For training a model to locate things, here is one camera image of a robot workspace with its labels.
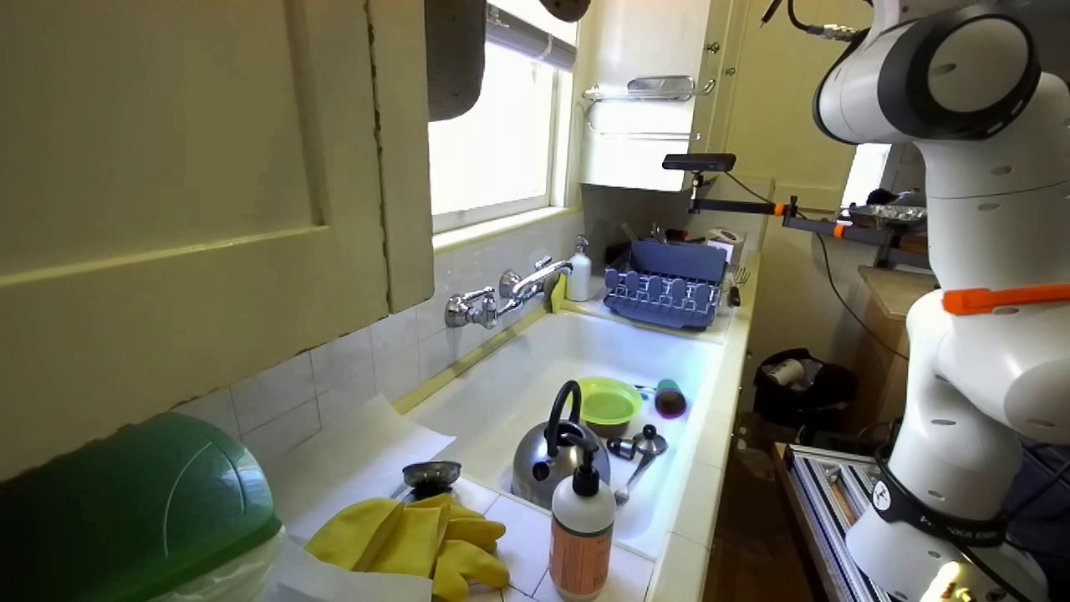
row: blue dish rack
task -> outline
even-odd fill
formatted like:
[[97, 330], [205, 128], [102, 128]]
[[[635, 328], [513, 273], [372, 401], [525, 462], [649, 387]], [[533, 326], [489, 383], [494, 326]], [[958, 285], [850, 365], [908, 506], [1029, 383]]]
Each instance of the blue dish rack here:
[[626, 269], [604, 269], [604, 308], [612, 316], [707, 330], [717, 316], [726, 252], [707, 246], [635, 242]]

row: window sill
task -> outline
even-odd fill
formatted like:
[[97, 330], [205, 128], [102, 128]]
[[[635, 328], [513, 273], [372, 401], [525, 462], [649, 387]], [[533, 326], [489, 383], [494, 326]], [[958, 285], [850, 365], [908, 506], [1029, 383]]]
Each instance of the window sill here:
[[505, 232], [517, 232], [517, 229], [528, 229], [528, 225], [539, 225], [539, 221], [553, 221], [553, 217], [562, 217], [562, 216], [567, 216], [567, 208], [543, 208], [543, 210], [528, 210], [528, 216], [513, 216], [513, 217], [503, 217], [503, 221], [484, 221], [484, 225], [472, 225], [472, 229], [435, 234], [430, 246], [435, 246], [435, 252], [452, 252], [452, 247], [462, 247], [462, 246], [472, 246], [472, 242], [484, 242], [484, 238], [494, 238], [494, 234], [505, 234]]

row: kettle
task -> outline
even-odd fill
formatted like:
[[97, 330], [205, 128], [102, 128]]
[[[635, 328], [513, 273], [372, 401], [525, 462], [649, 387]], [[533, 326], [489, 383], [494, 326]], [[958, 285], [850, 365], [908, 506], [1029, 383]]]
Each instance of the kettle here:
[[594, 456], [600, 477], [608, 483], [608, 453], [600, 436], [579, 423], [583, 391], [575, 383], [565, 383], [547, 423], [536, 426], [513, 459], [513, 489], [514, 497], [547, 510], [557, 483], [575, 477], [586, 466], [586, 456]]

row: lid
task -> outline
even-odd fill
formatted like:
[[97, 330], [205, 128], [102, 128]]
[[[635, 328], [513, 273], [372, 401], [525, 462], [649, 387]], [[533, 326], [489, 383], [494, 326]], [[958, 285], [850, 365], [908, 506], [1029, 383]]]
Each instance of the lid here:
[[245, 445], [160, 414], [0, 485], [0, 598], [151, 598], [279, 528]]
[[579, 500], [594, 500], [600, 497], [600, 468], [594, 468], [594, 456], [588, 448], [583, 448], [583, 466], [573, 477], [573, 493]]

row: faucet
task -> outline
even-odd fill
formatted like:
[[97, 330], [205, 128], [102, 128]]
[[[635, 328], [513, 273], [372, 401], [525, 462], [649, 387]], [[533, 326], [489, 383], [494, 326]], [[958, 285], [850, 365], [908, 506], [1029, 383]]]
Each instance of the faucet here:
[[503, 273], [498, 285], [452, 295], [452, 303], [445, 304], [445, 326], [447, 328], [466, 328], [466, 326], [491, 328], [503, 316], [545, 295], [565, 273], [573, 273], [573, 266], [553, 262], [553, 257], [536, 262], [533, 276], [525, 276], [525, 277], [513, 277], [513, 273]]

